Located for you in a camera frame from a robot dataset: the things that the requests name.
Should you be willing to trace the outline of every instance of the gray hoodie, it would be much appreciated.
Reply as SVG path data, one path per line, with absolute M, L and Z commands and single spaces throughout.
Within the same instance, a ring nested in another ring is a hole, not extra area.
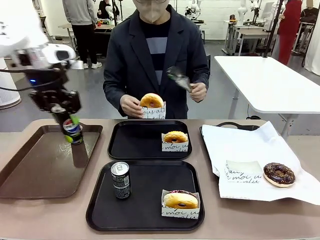
M 90 25 L 96 23 L 92 0 L 62 0 L 66 19 L 72 25 Z

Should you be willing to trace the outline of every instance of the black pants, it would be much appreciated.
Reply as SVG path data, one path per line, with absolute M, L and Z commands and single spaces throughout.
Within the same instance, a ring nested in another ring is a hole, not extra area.
M 78 46 L 78 52 L 81 61 L 87 63 L 88 52 L 91 63 L 97 63 L 97 54 L 95 48 L 95 30 L 92 24 L 90 25 L 72 25 L 73 33 Z

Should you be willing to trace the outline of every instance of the gray stripe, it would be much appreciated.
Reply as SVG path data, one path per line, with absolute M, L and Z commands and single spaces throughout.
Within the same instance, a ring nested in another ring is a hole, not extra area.
M 147 38 L 150 54 L 165 54 L 167 48 L 167 37 Z
M 162 71 L 161 70 L 155 71 L 155 75 L 156 75 L 156 79 L 158 79 L 158 84 L 160 85 L 161 78 L 162 78 Z

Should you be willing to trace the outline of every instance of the person's right hand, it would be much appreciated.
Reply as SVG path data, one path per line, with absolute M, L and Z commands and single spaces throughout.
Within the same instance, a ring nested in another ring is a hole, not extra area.
M 130 117 L 142 119 L 144 117 L 144 112 L 142 111 L 142 106 L 139 104 L 140 101 L 138 99 L 127 94 L 120 98 L 120 106 L 125 114 Z
M 285 18 L 286 18 L 285 15 L 279 14 L 279 19 L 280 19 L 280 20 L 283 20 L 283 19 L 285 19 Z

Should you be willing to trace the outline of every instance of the man in dark blazer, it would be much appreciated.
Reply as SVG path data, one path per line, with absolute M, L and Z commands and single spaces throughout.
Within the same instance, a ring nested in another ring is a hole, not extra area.
M 137 10 L 111 33 L 104 70 L 106 99 L 122 116 L 142 118 L 140 99 L 155 93 L 166 102 L 166 119 L 186 119 L 187 92 L 167 77 L 176 66 L 190 78 L 190 97 L 201 102 L 209 66 L 201 33 L 169 0 L 133 0 Z

